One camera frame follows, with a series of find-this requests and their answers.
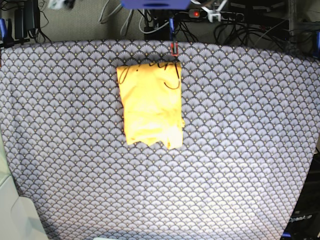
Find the yellow T-shirt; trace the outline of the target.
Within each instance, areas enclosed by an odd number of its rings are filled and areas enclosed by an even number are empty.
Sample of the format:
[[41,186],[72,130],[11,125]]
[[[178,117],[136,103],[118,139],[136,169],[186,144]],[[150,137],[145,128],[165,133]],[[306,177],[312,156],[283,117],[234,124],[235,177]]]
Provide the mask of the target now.
[[161,62],[116,69],[128,145],[162,142],[171,150],[183,145],[182,67]]

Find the blue fan-patterned tablecloth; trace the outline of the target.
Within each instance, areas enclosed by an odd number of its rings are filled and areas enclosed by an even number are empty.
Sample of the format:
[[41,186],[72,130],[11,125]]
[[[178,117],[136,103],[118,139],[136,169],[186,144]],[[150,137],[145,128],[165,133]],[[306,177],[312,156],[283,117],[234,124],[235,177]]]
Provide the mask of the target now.
[[280,239],[320,133],[319,61],[182,42],[182,147],[128,145],[116,68],[173,60],[163,41],[2,51],[8,167],[50,239]]

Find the black power strip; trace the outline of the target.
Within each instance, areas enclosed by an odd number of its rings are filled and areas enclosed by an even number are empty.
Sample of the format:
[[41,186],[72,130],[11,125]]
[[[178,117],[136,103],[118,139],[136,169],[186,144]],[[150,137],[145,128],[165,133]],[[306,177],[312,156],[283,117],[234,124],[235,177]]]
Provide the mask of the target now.
[[[200,9],[190,9],[188,12],[190,18],[193,19],[201,19],[201,20],[208,20],[208,14],[204,10]],[[213,21],[236,21],[236,22],[244,22],[245,16],[243,13],[239,12],[230,12],[230,11],[221,11],[219,15],[212,17]]]

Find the white plastic bin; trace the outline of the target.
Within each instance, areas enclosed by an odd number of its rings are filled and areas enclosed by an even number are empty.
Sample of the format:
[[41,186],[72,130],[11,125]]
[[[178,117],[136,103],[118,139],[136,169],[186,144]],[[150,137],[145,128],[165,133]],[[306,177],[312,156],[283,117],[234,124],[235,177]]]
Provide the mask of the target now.
[[47,240],[34,203],[19,196],[10,172],[3,141],[0,142],[0,238]]

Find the red and black clamp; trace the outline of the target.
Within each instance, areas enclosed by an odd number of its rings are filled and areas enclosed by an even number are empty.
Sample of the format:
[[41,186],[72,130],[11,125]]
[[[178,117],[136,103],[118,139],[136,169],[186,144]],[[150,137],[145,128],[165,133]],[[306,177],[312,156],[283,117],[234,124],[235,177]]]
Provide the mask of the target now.
[[179,47],[178,47],[178,43],[177,42],[172,42],[170,44],[170,50],[171,50],[171,55],[174,57],[177,57],[179,55]]

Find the black OpenArm box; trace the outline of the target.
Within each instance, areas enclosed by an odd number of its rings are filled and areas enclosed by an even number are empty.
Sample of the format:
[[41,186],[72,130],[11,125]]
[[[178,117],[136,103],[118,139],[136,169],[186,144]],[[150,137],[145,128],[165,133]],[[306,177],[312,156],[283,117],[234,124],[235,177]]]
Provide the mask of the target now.
[[314,154],[302,191],[282,240],[320,238],[320,153]]

